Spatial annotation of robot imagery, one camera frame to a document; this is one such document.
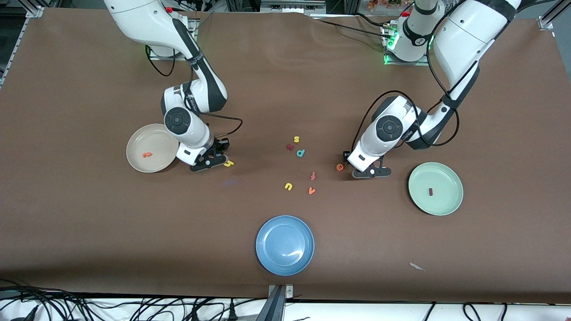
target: tabletop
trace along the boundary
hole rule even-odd
[[[125,147],[162,121],[162,92],[188,80],[186,64],[161,77],[106,10],[48,8],[30,21],[0,90],[5,277],[139,294],[256,297],[288,283],[314,299],[571,299],[571,87],[550,32],[512,22],[481,60],[457,137],[390,151],[391,176],[355,180],[336,165],[366,109],[396,89],[427,110],[442,95],[428,68],[384,65],[376,36],[302,14],[205,17],[199,44],[228,90],[219,114],[244,119],[230,136],[234,165],[191,172],[175,161],[154,174],[131,168]],[[235,126],[204,120],[215,134]],[[301,158],[286,149],[294,136]],[[453,214],[410,199],[408,176],[424,162],[462,180]],[[283,214],[316,243],[290,277],[266,271],[254,246]]]

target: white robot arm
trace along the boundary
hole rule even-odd
[[[434,40],[436,59],[453,85],[452,90],[442,97],[432,115],[402,95],[382,102],[353,151],[345,153],[347,161],[356,168],[355,178],[388,176],[390,169],[373,163],[382,161],[383,155],[401,139],[413,149],[427,149],[435,144],[476,81],[480,58],[515,17],[520,1],[465,0],[458,5]],[[426,28],[432,32],[436,23]]]
[[[216,140],[197,114],[221,110],[228,94],[181,22],[182,16],[167,13],[159,0],[104,1],[123,34],[144,45],[180,51],[198,76],[192,82],[167,88],[161,100],[164,124],[180,141],[176,156],[189,164],[192,171],[227,162],[223,151],[228,140]]]
[[[432,29],[444,16],[442,0],[416,0],[408,17],[399,17],[399,37],[387,49],[402,61],[414,62],[426,53]]]

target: green plate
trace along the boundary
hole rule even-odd
[[[416,166],[408,179],[408,192],[421,210],[439,216],[456,211],[464,197],[458,175],[450,167],[434,162]]]

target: plate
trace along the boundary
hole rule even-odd
[[[438,216],[456,211],[464,198],[458,175],[450,167],[435,162],[420,164],[412,171],[408,192],[416,206]]]
[[[174,161],[178,146],[179,142],[165,125],[150,124],[141,127],[129,139],[127,160],[140,172],[158,172]]]
[[[290,276],[308,266],[315,243],[313,233],[302,220],[282,215],[262,226],[256,238],[260,263],[273,274]]]

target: beige plate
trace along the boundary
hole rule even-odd
[[[127,160],[141,172],[158,172],[174,161],[179,142],[163,124],[150,124],[136,131],[127,143]],[[145,153],[152,156],[143,157]]]

